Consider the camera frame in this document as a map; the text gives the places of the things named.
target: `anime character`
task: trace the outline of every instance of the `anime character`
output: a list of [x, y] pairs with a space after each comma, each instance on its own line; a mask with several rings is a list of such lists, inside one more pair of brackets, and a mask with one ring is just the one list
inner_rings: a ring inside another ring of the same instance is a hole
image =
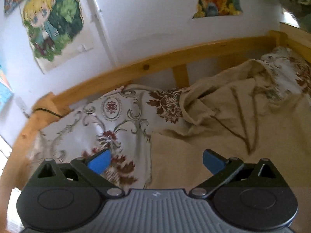
[[34, 46], [41, 55], [46, 54], [47, 46], [54, 48], [58, 36], [57, 29], [49, 22], [49, 16], [55, 0], [30, 0], [24, 7], [23, 16], [33, 28], [39, 29], [35, 36]]

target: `wooden post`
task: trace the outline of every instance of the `wooden post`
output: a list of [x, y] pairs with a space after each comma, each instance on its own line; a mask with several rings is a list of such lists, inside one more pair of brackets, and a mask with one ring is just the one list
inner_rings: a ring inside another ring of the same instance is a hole
[[179, 65], [172, 68], [174, 78], [176, 81], [176, 86], [178, 88], [187, 88], [189, 87], [189, 78], [187, 72], [187, 65]]
[[269, 31], [269, 35], [276, 40], [276, 46], [287, 46], [288, 36], [284, 32]]
[[228, 55], [219, 56], [217, 59], [217, 66], [220, 69], [226, 70], [228, 68], [240, 65], [248, 60], [242, 53], [232, 53]]

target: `triangular opening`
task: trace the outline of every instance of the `triangular opening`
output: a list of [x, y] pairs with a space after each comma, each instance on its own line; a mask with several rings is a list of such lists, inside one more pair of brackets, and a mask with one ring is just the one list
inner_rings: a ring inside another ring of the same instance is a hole
[[265, 177], [265, 178], [270, 178], [270, 179], [275, 179], [276, 176], [272, 172], [271, 168], [269, 165], [264, 165], [261, 169], [261, 172], [259, 174], [260, 177]]
[[78, 181], [78, 175], [76, 174], [76, 172], [72, 169], [61, 169], [63, 174], [65, 175], [65, 177], [67, 178], [67, 180], [74, 180], [74, 181]]
[[53, 168], [50, 164], [45, 164], [43, 169], [38, 175], [38, 178], [46, 178], [46, 177], [53, 177], [55, 176], [55, 172], [53, 171]]
[[246, 180], [252, 173], [253, 169], [243, 169], [241, 170], [232, 181]]

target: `wooden bed frame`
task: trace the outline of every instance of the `wooden bed frame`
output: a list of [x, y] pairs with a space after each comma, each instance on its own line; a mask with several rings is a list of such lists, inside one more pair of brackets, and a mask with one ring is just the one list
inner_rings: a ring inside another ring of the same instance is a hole
[[[39, 99], [33, 109], [45, 108], [64, 116], [70, 112], [69, 105], [89, 95], [107, 93], [131, 83], [134, 79], [168, 68], [173, 70], [178, 87], [188, 87], [187, 63], [219, 57], [218, 65], [225, 70], [246, 61], [243, 52], [254, 49], [271, 51], [276, 46], [287, 46], [311, 63], [311, 34], [294, 27], [292, 29], [291, 26], [283, 25], [282, 28], [286, 29], [291, 38], [284, 32], [270, 31], [269, 35], [263, 37], [221, 40], [164, 53], [100, 74], [59, 95], [49, 93]], [[59, 118], [54, 115], [36, 111], [30, 116], [16, 139], [0, 178], [0, 232], [6, 231], [6, 213], [12, 189], [15, 187], [22, 189], [28, 180], [30, 161], [27, 154], [38, 131], [57, 120]]]

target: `black cable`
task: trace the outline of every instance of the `black cable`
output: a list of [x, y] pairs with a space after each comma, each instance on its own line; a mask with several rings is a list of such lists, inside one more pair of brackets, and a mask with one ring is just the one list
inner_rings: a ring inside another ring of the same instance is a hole
[[32, 113], [35, 113], [35, 112], [38, 111], [38, 110], [48, 112], [48, 113], [50, 113], [50, 114], [52, 114], [52, 115], [54, 115], [54, 116], [57, 116], [57, 117], [59, 117], [59, 118], [63, 118], [63, 116], [61, 116], [61, 115], [59, 115], [59, 114], [56, 114], [56, 113], [54, 113], [53, 111], [50, 111], [50, 110], [48, 110], [48, 109], [43, 109], [43, 108], [34, 109], [34, 110], [32, 111]]

